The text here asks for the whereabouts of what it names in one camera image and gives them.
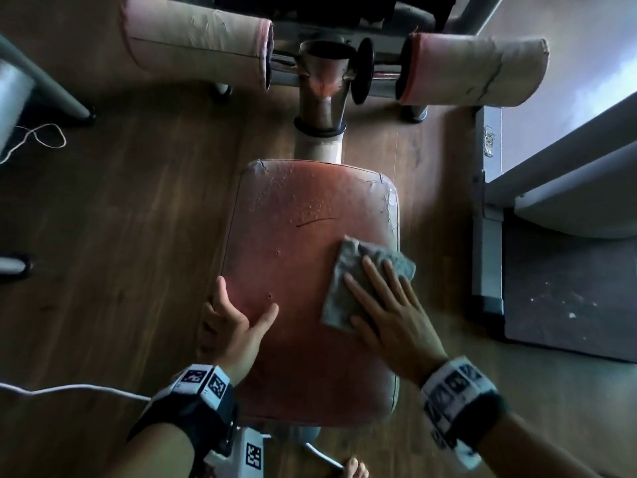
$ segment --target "hand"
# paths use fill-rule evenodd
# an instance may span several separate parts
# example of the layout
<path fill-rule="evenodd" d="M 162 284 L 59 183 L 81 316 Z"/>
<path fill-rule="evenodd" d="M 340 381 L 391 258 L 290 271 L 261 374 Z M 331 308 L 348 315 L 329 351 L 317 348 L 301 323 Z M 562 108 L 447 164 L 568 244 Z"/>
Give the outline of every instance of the hand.
<path fill-rule="evenodd" d="M 215 308 L 205 303 L 197 333 L 197 359 L 220 366 L 232 385 L 239 384 L 252 368 L 261 339 L 272 327 L 277 314 L 278 305 L 273 303 L 250 327 L 248 317 L 228 300 L 226 280 L 217 277 Z"/>
<path fill-rule="evenodd" d="M 347 287 L 370 314 L 378 327 L 378 335 L 358 315 L 352 316 L 352 325 L 396 375 L 421 386 L 449 360 L 442 343 L 409 280 L 398 279 L 389 260 L 383 262 L 389 286 L 368 256 L 363 257 L 362 265 L 385 308 L 350 273 L 346 273 Z"/>

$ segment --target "white cord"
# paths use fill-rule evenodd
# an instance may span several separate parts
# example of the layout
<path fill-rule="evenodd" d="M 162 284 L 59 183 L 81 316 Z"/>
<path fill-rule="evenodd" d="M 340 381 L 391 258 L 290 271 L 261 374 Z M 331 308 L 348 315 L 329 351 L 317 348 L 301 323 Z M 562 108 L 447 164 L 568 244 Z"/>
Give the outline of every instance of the white cord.
<path fill-rule="evenodd" d="M 42 142 L 40 140 L 40 138 L 37 136 L 37 132 L 41 129 L 44 128 L 48 125 L 52 125 L 54 128 L 56 128 L 58 130 L 58 132 L 60 133 L 60 136 L 62 136 L 62 144 L 60 144 L 59 146 L 50 146 L 49 144 L 46 144 L 44 142 Z M 52 123 L 48 123 L 48 124 L 42 124 L 37 126 L 36 128 L 33 129 L 29 129 L 27 127 L 22 127 L 21 125 L 17 125 L 15 126 L 17 128 L 20 129 L 24 129 L 27 131 L 27 133 L 24 135 L 24 137 L 22 138 L 21 142 L 17 143 L 16 145 L 14 145 L 11 149 L 9 149 L 9 151 L 7 151 L 7 153 L 4 155 L 4 158 L 2 158 L 2 160 L 0 160 L 0 166 L 2 166 L 5 162 L 7 162 L 10 158 L 11 158 L 11 154 L 13 154 L 13 152 L 18 149 L 22 144 L 24 144 L 25 142 L 27 142 L 27 139 L 29 138 L 29 136 L 31 134 L 33 134 L 36 138 L 36 141 L 40 144 L 42 144 L 43 146 L 46 146 L 48 148 L 52 148 L 52 149 L 61 149 L 64 146 L 66 146 L 66 137 L 64 136 L 64 133 L 62 132 L 62 129 L 60 129 L 60 127 L 57 124 L 52 124 Z"/>
<path fill-rule="evenodd" d="M 0 389 L 6 389 L 7 391 L 12 391 L 14 393 L 22 394 L 23 396 L 39 396 L 40 394 L 48 394 L 55 393 L 57 391 L 67 391 L 70 389 L 91 389 L 92 391 L 104 391 L 106 393 L 117 394 L 118 396 L 123 396 L 125 398 L 137 399 L 139 401 L 150 401 L 148 396 L 142 396 L 140 394 L 129 393 L 126 391 L 120 391 L 119 389 L 114 389 L 113 387 L 105 387 L 104 385 L 94 385 L 94 384 L 67 384 L 67 385 L 57 385 L 55 387 L 48 387 L 47 389 L 38 389 L 37 391 L 28 391 L 27 389 L 23 389 L 22 387 L 18 387 L 17 385 L 5 384 L 4 382 L 0 382 Z M 261 435 L 263 439 L 269 439 L 271 435 Z M 342 464 L 338 461 L 333 460 L 328 455 L 323 454 L 321 451 L 317 450 L 310 443 L 306 443 L 305 447 L 312 451 L 319 458 L 324 459 L 330 465 L 337 467 L 339 470 L 343 469 Z"/>
<path fill-rule="evenodd" d="M 140 401 L 150 401 L 150 398 L 148 396 L 141 396 L 139 394 L 120 391 L 119 389 L 114 389 L 112 387 L 105 387 L 103 385 L 94 384 L 58 385 L 55 387 L 49 387 L 48 389 L 28 391 L 27 389 L 22 389 L 17 385 L 4 384 L 4 382 L 0 382 L 0 388 L 7 389 L 8 391 L 13 391 L 14 393 L 22 394 L 23 396 L 38 396 L 39 394 L 55 393 L 56 391 L 66 391 L 67 389 L 91 389 L 93 391 L 104 391 L 107 393 L 117 394 L 118 396 L 123 396 L 125 398 L 138 399 Z"/>

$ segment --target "gray cloth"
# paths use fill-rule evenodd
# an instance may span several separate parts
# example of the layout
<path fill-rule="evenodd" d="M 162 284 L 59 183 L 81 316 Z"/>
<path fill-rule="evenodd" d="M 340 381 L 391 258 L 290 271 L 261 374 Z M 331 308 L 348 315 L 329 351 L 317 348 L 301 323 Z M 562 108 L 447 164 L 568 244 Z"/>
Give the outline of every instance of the gray cloth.
<path fill-rule="evenodd" d="M 376 329 L 376 326 L 371 322 L 367 312 L 362 308 L 361 304 L 356 300 L 343 281 L 345 273 L 351 273 L 354 279 L 358 281 L 370 295 L 378 299 L 376 290 L 374 290 L 374 287 L 371 285 L 371 281 L 362 266 L 361 259 L 365 255 L 371 258 L 385 280 L 387 280 L 387 276 L 382 267 L 383 260 L 390 260 L 394 266 L 396 275 L 402 275 L 409 281 L 413 279 L 416 273 L 416 264 L 405 257 L 401 252 L 390 250 L 380 245 L 374 245 L 373 243 L 365 243 L 346 236 L 341 245 L 338 258 L 336 259 L 332 281 L 323 303 L 321 322 L 324 324 L 344 331 L 353 332 L 354 328 L 350 323 L 350 317 L 352 315 L 360 315 L 370 323 L 372 328 Z"/>

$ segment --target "worn seat cushion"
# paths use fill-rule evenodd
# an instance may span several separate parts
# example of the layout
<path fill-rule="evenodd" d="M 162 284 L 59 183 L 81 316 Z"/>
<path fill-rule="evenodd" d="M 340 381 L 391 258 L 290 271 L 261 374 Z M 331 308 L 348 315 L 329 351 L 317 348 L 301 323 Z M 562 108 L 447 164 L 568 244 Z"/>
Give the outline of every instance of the worn seat cushion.
<path fill-rule="evenodd" d="M 397 377 L 358 337 L 319 321 L 344 235 L 398 249 L 398 215 L 394 185 L 371 171 L 304 160 L 243 171 L 221 274 L 251 323 L 280 307 L 237 390 L 245 417 L 351 426 L 390 416 Z"/>

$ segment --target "toe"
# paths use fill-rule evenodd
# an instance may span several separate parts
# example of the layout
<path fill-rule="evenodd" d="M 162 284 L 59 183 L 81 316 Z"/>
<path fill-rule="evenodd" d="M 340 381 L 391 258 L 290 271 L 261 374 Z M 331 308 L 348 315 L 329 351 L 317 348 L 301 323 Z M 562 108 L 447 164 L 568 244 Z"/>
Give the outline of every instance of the toe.
<path fill-rule="evenodd" d="M 343 470 L 343 478 L 354 478 L 354 474 L 358 470 L 358 459 L 350 458 L 345 464 Z"/>
<path fill-rule="evenodd" d="M 365 473 L 369 476 L 369 472 L 367 471 L 367 466 L 365 463 L 360 463 L 356 473 L 354 473 L 354 478 L 365 478 Z"/>

